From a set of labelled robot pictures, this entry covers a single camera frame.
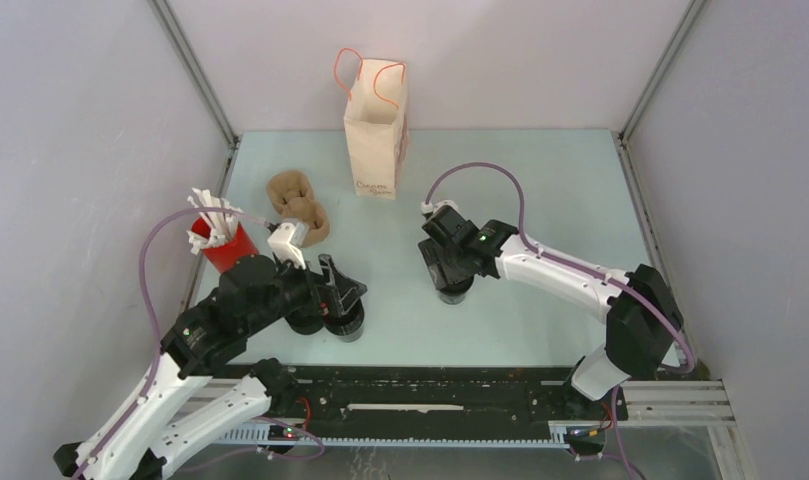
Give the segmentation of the brown pulp cup carrier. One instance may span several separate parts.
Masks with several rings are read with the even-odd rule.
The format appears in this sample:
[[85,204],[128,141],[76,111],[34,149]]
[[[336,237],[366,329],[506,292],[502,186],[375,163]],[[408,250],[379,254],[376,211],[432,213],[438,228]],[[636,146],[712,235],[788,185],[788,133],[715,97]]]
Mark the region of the brown pulp cup carrier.
[[282,219],[300,220],[308,227],[302,247],[324,241],[331,224],[326,209],[315,198],[308,176],[300,170],[287,170],[274,175],[266,185],[266,193]]

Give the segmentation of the black cup stack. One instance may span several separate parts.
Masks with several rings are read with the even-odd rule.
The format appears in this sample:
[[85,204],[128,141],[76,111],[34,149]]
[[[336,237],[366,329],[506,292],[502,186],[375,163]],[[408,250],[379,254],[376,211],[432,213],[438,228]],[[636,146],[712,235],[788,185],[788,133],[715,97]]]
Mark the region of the black cup stack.
[[326,330],[340,341],[351,343],[358,340],[362,335],[364,319],[364,308],[361,304],[358,304],[342,317],[326,318],[324,325]]

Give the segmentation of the white paper bag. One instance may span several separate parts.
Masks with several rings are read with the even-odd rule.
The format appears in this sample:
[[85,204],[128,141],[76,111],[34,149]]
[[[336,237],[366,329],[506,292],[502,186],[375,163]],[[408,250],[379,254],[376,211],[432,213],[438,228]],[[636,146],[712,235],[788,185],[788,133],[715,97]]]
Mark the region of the white paper bag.
[[[351,86],[339,76],[346,53],[358,59]],[[409,145],[408,66],[365,58],[346,47],[338,52],[333,73],[347,93],[343,122],[355,193],[394,200]]]

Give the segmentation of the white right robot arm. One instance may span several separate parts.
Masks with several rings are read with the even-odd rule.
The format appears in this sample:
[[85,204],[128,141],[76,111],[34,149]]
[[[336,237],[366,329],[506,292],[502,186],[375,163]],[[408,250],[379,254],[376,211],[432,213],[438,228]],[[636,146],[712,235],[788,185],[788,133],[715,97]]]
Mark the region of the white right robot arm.
[[418,248],[443,302],[461,303],[476,277],[492,277],[554,294],[604,325],[604,343],[579,361],[561,392],[571,416],[590,416],[615,386],[651,380],[664,368],[682,315],[655,268],[609,269],[532,242],[498,220],[478,227],[452,201],[424,203],[421,211],[428,237]]

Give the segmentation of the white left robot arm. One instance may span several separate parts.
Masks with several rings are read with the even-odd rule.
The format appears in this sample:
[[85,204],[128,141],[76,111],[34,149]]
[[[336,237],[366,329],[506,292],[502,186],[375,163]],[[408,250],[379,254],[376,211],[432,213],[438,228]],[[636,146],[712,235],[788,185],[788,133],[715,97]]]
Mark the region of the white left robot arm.
[[53,455],[70,479],[167,479],[227,431],[253,417],[284,416],[297,382],[274,358],[252,365],[226,394],[178,418],[194,393],[247,349],[249,339],[284,319],[301,334],[321,328],[354,339],[365,312],[365,284],[342,274],[331,256],[320,272],[248,255],[221,274],[217,288],[183,312],[161,341],[159,362],[128,404],[91,438]]

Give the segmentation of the black takeout cup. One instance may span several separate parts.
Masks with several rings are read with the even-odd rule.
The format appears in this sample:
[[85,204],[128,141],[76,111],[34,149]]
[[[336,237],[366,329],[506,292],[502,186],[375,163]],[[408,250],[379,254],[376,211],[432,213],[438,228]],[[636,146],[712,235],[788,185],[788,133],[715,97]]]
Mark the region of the black takeout cup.
[[444,304],[454,306],[461,304],[465,300],[470,288],[470,284],[458,283],[439,289],[437,294]]

